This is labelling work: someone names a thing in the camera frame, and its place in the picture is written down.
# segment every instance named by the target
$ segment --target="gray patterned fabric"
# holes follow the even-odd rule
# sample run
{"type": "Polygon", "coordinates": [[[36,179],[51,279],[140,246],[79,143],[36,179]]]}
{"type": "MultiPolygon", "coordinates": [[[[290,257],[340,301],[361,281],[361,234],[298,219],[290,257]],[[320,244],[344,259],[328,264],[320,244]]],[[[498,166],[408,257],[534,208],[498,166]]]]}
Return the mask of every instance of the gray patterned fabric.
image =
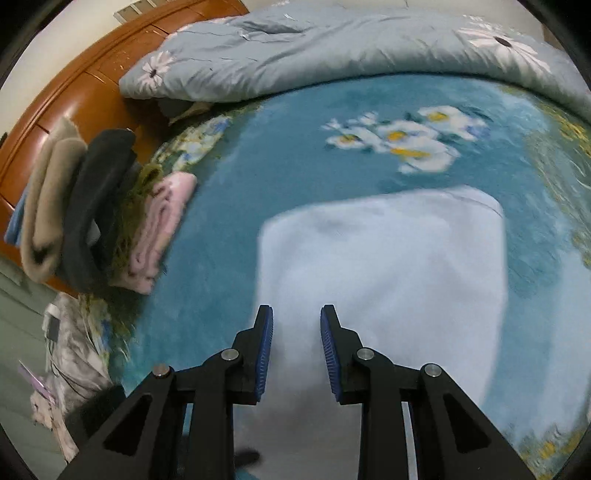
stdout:
{"type": "Polygon", "coordinates": [[[236,102],[396,72],[474,74],[540,93],[591,121],[591,93],[562,51],[479,17],[288,3],[185,25],[119,81],[123,96],[236,102]]]}
{"type": "Polygon", "coordinates": [[[107,366],[91,338],[78,300],[60,292],[45,310],[59,319],[57,342],[48,341],[46,384],[63,416],[112,385],[107,366]]]}

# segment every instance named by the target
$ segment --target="white cloth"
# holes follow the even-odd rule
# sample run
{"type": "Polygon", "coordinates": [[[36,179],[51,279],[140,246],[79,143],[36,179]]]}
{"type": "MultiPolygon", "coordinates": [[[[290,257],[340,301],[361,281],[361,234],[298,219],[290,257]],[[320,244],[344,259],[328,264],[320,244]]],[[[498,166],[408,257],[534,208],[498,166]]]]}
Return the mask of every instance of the white cloth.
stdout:
{"type": "Polygon", "coordinates": [[[236,445],[261,452],[261,480],[354,479],[361,410],[330,392],[320,309],[396,364],[438,363],[480,403],[507,297],[502,209],[458,187],[287,212],[262,228],[257,289],[275,319],[267,391],[237,412],[236,445]]]}
{"type": "Polygon", "coordinates": [[[100,229],[94,220],[91,221],[88,233],[86,234],[86,245],[92,247],[100,239],[100,229]]]}

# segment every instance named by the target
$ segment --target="metal screw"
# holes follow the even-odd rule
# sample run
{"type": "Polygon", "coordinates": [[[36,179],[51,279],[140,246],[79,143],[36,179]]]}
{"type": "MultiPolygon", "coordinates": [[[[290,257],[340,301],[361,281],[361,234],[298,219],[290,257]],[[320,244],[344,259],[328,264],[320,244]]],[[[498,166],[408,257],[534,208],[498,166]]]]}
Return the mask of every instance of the metal screw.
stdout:
{"type": "Polygon", "coordinates": [[[441,367],[436,364],[427,364],[425,365],[425,373],[429,375],[429,377],[438,377],[441,375],[441,367]]]}
{"type": "Polygon", "coordinates": [[[238,350],[234,350],[233,348],[226,348],[222,352],[222,358],[228,361],[235,360],[238,358],[238,355],[240,355],[240,352],[238,350]]]}
{"type": "Polygon", "coordinates": [[[164,378],[170,373],[170,367],[167,364],[154,365],[152,374],[156,378],[164,378]]]}
{"type": "Polygon", "coordinates": [[[371,348],[360,348],[357,350],[357,356],[361,360],[371,360],[375,356],[375,353],[371,348]]]}

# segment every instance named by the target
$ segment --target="white daisy print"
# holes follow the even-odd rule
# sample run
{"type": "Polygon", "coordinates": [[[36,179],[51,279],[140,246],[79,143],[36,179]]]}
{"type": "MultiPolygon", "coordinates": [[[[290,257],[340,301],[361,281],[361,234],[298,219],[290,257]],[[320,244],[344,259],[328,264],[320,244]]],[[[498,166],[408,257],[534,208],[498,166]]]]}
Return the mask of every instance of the white daisy print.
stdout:
{"type": "Polygon", "coordinates": [[[181,28],[179,28],[176,32],[172,32],[168,37],[166,37],[167,39],[169,38],[173,38],[176,37],[179,33],[184,32],[185,30],[187,30],[188,28],[191,27],[191,25],[193,25],[192,23],[189,23],[188,25],[184,25],[181,28]]]}
{"type": "Polygon", "coordinates": [[[343,134],[335,137],[328,137],[326,143],[334,147],[342,148],[343,150],[356,150],[365,148],[363,141],[353,134],[343,134]]]}
{"type": "Polygon", "coordinates": [[[425,125],[408,120],[396,120],[385,125],[380,125],[376,133],[388,143],[403,144],[414,137],[426,137],[435,139],[439,133],[425,125]]]}
{"type": "Polygon", "coordinates": [[[363,127],[341,128],[340,135],[329,137],[326,143],[343,150],[371,148],[376,153],[385,153],[387,146],[382,139],[363,127]]]}
{"type": "Polygon", "coordinates": [[[147,88],[155,92],[162,85],[162,75],[170,70],[170,63],[174,61],[169,51],[161,51],[147,61],[142,70],[145,72],[138,78],[140,88],[147,88]]]}
{"type": "Polygon", "coordinates": [[[326,125],[322,125],[322,128],[324,130],[340,130],[343,128],[343,125],[341,125],[336,118],[333,118],[326,125]]]}
{"type": "Polygon", "coordinates": [[[424,117],[424,125],[471,142],[476,141],[488,128],[483,119],[472,118],[449,105],[423,107],[418,110],[418,114],[424,117]]]}
{"type": "Polygon", "coordinates": [[[378,123],[378,114],[376,112],[367,112],[361,115],[359,118],[353,118],[347,120],[349,125],[361,124],[365,127],[372,127],[378,123]]]}
{"type": "Polygon", "coordinates": [[[490,30],[473,30],[461,28],[458,33],[475,37],[470,43],[475,47],[490,48],[493,50],[499,65],[505,70],[512,64],[517,64],[520,69],[529,66],[536,72],[541,69],[550,73],[550,66],[537,57],[537,52],[525,43],[517,42],[500,33],[490,30]]]}
{"type": "Polygon", "coordinates": [[[404,162],[401,173],[441,173],[446,171],[460,153],[453,147],[429,137],[412,137],[404,144],[391,144],[390,153],[404,162]]]}

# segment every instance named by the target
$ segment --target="light blue comforter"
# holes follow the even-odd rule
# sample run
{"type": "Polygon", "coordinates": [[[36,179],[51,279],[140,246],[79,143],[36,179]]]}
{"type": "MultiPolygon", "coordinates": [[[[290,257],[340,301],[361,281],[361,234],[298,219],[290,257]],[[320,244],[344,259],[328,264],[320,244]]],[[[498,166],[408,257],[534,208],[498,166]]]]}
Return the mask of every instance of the light blue comforter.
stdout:
{"type": "Polygon", "coordinates": [[[289,3],[186,25],[121,78],[123,96],[236,102],[331,80],[396,72],[480,75],[591,119],[566,54],[478,17],[289,3]]]}

